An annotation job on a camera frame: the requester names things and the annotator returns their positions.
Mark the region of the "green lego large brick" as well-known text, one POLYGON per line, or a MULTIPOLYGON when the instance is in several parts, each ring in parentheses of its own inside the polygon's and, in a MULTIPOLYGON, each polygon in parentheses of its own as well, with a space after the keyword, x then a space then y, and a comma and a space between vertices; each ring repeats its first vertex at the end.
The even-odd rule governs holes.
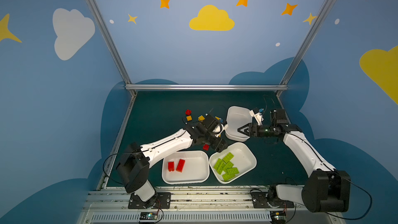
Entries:
POLYGON ((234 155, 231 152, 228 152, 224 157, 223 157, 223 162, 228 163, 234 158, 234 155))

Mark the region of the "green lego brick long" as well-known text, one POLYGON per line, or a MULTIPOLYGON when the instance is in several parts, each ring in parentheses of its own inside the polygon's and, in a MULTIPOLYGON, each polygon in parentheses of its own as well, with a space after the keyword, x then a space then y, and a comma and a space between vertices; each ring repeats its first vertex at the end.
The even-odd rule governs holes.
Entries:
POLYGON ((214 169, 218 170, 218 168, 220 167, 220 165, 222 165, 223 160, 222 159, 218 159, 217 162, 214 165, 214 169))

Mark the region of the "red lego brick long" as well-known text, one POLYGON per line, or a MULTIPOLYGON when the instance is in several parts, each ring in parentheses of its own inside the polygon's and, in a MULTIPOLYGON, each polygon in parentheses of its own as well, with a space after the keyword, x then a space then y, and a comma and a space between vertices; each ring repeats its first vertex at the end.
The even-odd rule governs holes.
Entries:
POLYGON ((180 159, 178 161, 177 167, 176 167, 176 171, 182 173, 184 165, 185 165, 185 160, 184 159, 180 159))

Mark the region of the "red lego brick small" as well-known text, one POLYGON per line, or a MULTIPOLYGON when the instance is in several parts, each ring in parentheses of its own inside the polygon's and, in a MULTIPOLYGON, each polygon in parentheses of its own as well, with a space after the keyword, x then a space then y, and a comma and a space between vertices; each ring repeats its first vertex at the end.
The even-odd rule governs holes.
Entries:
POLYGON ((174 164, 174 161, 168 162, 168 171, 169 171, 169 172, 175 171, 175 164, 174 164))

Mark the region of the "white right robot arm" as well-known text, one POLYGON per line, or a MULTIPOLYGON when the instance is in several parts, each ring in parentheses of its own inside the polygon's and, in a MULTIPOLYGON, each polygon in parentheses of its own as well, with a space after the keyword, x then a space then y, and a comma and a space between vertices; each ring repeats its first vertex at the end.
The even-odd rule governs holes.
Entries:
POLYGON ((303 131, 289 123, 285 110, 272 110, 269 125, 262 123, 261 111, 252 110, 250 115, 253 121, 237 131, 248 137, 277 137, 295 154, 308 175, 303 186, 287 183, 271 186, 267 193, 270 206, 277 207, 283 201, 289 201, 305 206, 312 213, 348 211, 350 176, 345 171, 338 171, 320 155, 303 131))

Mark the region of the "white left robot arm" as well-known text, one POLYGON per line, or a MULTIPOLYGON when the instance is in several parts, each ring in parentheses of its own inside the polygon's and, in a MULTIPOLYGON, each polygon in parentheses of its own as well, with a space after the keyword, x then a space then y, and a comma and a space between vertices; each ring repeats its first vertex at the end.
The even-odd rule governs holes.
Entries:
POLYGON ((216 152, 228 148, 221 138, 224 125, 210 114, 204 120, 187 123, 178 130, 156 142, 144 145, 129 144, 121 154, 116 171, 127 193, 138 196, 149 205, 157 200, 157 192, 148 180, 149 170, 167 156, 193 145, 208 145, 216 152))

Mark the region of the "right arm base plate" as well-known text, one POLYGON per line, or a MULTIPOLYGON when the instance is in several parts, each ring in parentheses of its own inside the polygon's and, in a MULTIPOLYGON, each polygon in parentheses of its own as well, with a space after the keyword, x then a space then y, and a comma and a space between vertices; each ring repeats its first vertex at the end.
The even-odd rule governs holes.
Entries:
POLYGON ((254 208, 294 208, 294 203, 280 199, 271 199, 268 193, 258 190, 250 192, 254 208))

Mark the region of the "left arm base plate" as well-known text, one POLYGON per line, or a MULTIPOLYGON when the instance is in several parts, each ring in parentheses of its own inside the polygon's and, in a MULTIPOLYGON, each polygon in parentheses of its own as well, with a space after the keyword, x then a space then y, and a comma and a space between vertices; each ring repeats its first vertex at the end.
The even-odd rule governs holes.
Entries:
POLYGON ((171 203, 170 192, 156 192, 148 201, 143 201, 138 195, 131 194, 128 209, 169 209, 171 203))

